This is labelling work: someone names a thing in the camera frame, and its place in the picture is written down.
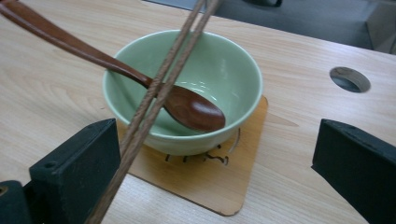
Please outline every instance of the wooden chopstick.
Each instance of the wooden chopstick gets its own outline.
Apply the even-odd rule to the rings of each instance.
[[[131,124],[128,127],[128,130],[120,144],[120,154],[121,154],[121,163],[119,170],[113,176],[113,179],[109,183],[106,192],[99,200],[99,202],[94,207],[91,215],[88,217],[86,223],[100,223],[103,217],[106,214],[108,207],[111,205],[120,185],[127,175],[129,168],[131,167],[134,158],[139,152],[140,148],[143,145],[143,142],[146,136],[149,133],[149,129],[151,128],[154,120],[156,119],[160,109],[163,107],[165,99],[172,89],[173,85],[176,82],[178,75],[183,69],[184,63],[187,61],[190,56],[194,45],[196,44],[198,37],[203,32],[205,25],[207,24],[210,16],[215,12],[217,6],[219,5],[219,0],[210,1],[209,6],[206,9],[204,16],[198,22],[189,43],[186,48],[180,54],[178,58],[175,68],[171,71],[168,79],[165,84],[163,83],[163,78],[167,74],[173,60],[176,58],[177,52],[180,50],[181,45],[183,44],[185,38],[190,32],[190,28],[195,21],[201,7],[203,6],[205,0],[199,0],[191,14],[187,18],[184,23],[180,33],[174,43],[174,46],[170,49],[168,55],[166,56],[162,67],[160,68],[158,75],[154,78],[151,83],[146,96],[144,97],[142,103],[140,104],[134,118],[131,121]],[[142,120],[148,112],[148,108],[154,96],[157,95],[157,100],[151,110],[148,113],[148,117],[144,119],[143,125],[141,126]]]

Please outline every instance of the wooden spoon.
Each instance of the wooden spoon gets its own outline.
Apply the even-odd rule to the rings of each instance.
[[[82,42],[23,3],[15,0],[0,0],[0,3],[0,13],[32,34],[82,59],[131,78],[145,88],[151,84],[150,77]],[[172,88],[164,108],[175,120],[197,131],[213,132],[225,125],[225,117],[218,107],[201,95],[179,86]]]

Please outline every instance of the wooden table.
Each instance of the wooden table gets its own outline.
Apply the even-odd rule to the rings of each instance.
[[[150,33],[178,29],[188,11],[138,0],[29,0],[65,30],[114,55]],[[269,109],[243,208],[222,217],[128,175],[104,223],[364,223],[310,166],[320,120],[335,119],[396,145],[396,57],[212,18],[206,30],[245,48]],[[112,118],[104,69],[0,19],[0,181],[28,168],[84,126]],[[336,86],[335,66],[362,72],[366,93]]]

